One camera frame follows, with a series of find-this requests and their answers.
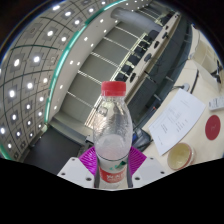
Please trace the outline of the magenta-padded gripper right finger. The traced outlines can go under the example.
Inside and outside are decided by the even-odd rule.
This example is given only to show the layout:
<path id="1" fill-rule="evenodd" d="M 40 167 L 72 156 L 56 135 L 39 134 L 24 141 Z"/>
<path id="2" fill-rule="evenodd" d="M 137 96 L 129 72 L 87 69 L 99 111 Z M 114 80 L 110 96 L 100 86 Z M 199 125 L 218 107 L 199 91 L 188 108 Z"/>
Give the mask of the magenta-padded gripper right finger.
<path id="1" fill-rule="evenodd" d="M 164 176 L 164 168 L 154 157 L 147 157 L 132 147 L 128 156 L 127 184 L 140 188 Z"/>

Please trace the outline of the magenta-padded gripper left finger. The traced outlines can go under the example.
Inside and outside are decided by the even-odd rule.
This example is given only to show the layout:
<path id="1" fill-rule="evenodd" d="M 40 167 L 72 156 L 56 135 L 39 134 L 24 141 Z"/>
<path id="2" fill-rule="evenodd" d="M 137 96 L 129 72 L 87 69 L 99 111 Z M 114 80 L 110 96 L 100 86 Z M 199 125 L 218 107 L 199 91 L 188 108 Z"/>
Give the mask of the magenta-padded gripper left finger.
<path id="1" fill-rule="evenodd" d="M 84 188 L 98 188 L 100 177 L 95 148 L 87 149 L 79 157 L 71 157 L 58 176 Z"/>

